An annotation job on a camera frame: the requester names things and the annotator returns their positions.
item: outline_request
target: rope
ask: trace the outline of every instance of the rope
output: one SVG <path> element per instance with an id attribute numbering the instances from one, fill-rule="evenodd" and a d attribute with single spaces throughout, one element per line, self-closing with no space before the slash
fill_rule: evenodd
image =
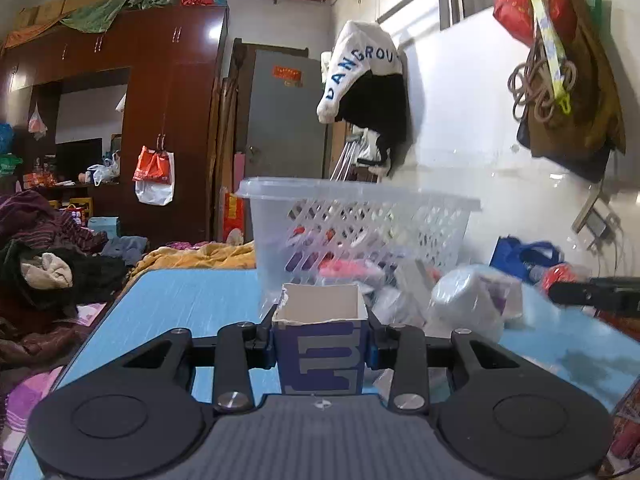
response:
<path id="1" fill-rule="evenodd" d="M 568 59 L 562 61 L 562 76 L 564 77 L 564 89 L 567 93 L 574 89 L 577 79 L 577 68 L 574 63 Z M 540 76 L 542 82 L 534 86 L 533 79 L 536 75 Z M 520 79 L 520 86 L 517 85 L 517 79 Z M 553 117 L 556 110 L 556 101 L 554 99 L 554 87 L 549 73 L 548 62 L 544 43 L 540 35 L 536 38 L 533 47 L 529 51 L 527 60 L 520 63 L 507 79 L 507 88 L 513 95 L 513 118 L 521 122 L 524 118 L 518 116 L 517 108 L 519 106 L 526 107 L 533 103 L 533 115 L 540 123 L 548 123 Z"/>

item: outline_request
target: beige cloth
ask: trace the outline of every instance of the beige cloth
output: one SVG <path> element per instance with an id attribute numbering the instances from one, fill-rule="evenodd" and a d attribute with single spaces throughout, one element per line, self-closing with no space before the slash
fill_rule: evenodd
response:
<path id="1" fill-rule="evenodd" d="M 197 250 L 160 247 L 136 264 L 118 299 L 127 293 L 140 276 L 156 269 L 255 269 L 254 243 L 232 246 L 212 242 Z"/>
<path id="2" fill-rule="evenodd" d="M 21 262 L 20 270 L 29 286 L 38 290 L 69 288 L 74 283 L 71 268 L 52 253 L 42 253 L 33 260 Z"/>

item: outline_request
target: metal screw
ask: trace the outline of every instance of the metal screw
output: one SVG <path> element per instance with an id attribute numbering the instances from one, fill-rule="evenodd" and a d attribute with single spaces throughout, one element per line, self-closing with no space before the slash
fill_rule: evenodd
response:
<path id="1" fill-rule="evenodd" d="M 242 392 L 226 392 L 218 396 L 217 403 L 226 410 L 240 410 L 249 403 L 249 397 Z"/>
<path id="2" fill-rule="evenodd" d="M 394 397 L 394 404 L 399 410 L 419 410 L 424 406 L 424 399 L 418 394 L 401 394 Z"/>

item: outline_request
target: white plastic basket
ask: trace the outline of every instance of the white plastic basket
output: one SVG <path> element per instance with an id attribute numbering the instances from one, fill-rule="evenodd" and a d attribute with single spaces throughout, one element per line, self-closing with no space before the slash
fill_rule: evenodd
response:
<path id="1" fill-rule="evenodd" d="M 265 301 L 283 283 L 315 283 L 323 260 L 366 258 L 381 267 L 416 258 L 452 269 L 469 213 L 480 201 L 365 182 L 257 177 L 250 199 L 258 276 Z"/>

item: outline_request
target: blue tabletop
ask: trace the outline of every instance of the blue tabletop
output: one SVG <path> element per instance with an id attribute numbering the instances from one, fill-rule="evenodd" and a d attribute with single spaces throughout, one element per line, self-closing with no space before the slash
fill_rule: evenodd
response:
<path id="1" fill-rule="evenodd" d="M 617 330 L 585 316 L 578 308 L 560 309 L 530 286 L 524 286 L 524 316 L 506 327 L 500 343 L 532 359 L 590 393 L 607 409 L 640 374 L 640 345 Z M 227 324 L 258 321 L 260 288 L 255 270 L 171 269 L 143 275 L 113 307 L 60 386 L 174 327 L 194 337 L 214 335 Z M 273 370 L 251 370 L 256 401 L 279 392 Z M 199 368 L 193 396 L 210 402 L 212 368 Z M 28 443 L 22 446 L 10 480 L 41 476 Z"/>

